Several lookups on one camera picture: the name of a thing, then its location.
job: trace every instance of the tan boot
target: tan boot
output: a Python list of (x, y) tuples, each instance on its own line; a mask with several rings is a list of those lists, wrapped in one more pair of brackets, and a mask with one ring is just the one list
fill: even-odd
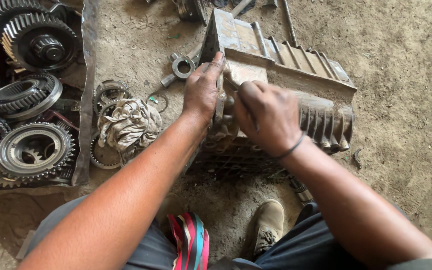
[(163, 202), (161, 203), (161, 206), (159, 206), (159, 210), (157, 211), (155, 216), (155, 219), (159, 223), (161, 231), (167, 239), (173, 240), (168, 215), (172, 214), (174, 215), (174, 217), (177, 217), (185, 212), (186, 210), (184, 209), (183, 203), (181, 202), (180, 198), (174, 193), (168, 193), (164, 198)]
[(283, 206), (273, 199), (263, 202), (249, 226), (248, 245), (243, 246), (241, 255), (254, 261), (283, 237)]

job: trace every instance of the hand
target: hand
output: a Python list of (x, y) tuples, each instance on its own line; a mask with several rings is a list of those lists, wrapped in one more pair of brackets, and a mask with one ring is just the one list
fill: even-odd
[(285, 154), (303, 135), (298, 98), (291, 90), (260, 81), (244, 82), (234, 110), (244, 134), (273, 157)]
[(202, 64), (189, 75), (184, 90), (183, 114), (191, 114), (204, 125), (209, 125), (218, 99), (216, 80), (223, 67), (224, 54), (219, 51), (211, 63)]

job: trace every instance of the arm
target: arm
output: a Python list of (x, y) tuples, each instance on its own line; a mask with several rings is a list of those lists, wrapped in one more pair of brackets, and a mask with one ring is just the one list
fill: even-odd
[[(238, 91), (235, 112), (242, 131), (278, 157), (303, 136), (297, 103), (289, 90), (245, 82)], [(251, 117), (256, 118), (259, 132)], [(359, 261), (369, 267), (385, 267), (432, 259), (432, 241), (425, 234), (309, 137), (281, 164), (308, 187), (335, 239)]]
[(121, 269), (177, 176), (206, 135), (216, 107), (222, 53), (187, 79), (180, 117), (133, 162), (98, 187), (18, 269)]

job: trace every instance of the forearm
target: forearm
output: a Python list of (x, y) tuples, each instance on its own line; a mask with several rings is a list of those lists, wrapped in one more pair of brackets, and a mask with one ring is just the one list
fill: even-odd
[(432, 258), (432, 241), (306, 137), (282, 160), (303, 182), (338, 242), (369, 266)]
[(121, 269), (206, 133), (182, 114), (134, 161), (69, 213), (20, 269)]

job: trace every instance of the green fragment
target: green fragment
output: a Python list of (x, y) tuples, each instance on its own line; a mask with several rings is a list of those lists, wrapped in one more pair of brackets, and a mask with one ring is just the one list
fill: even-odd
[(167, 34), (167, 38), (168, 38), (168, 39), (179, 39), (179, 38), (180, 38), (180, 34), (178, 33), (178, 34), (175, 35), (175, 36), (170, 36), (170, 34)]

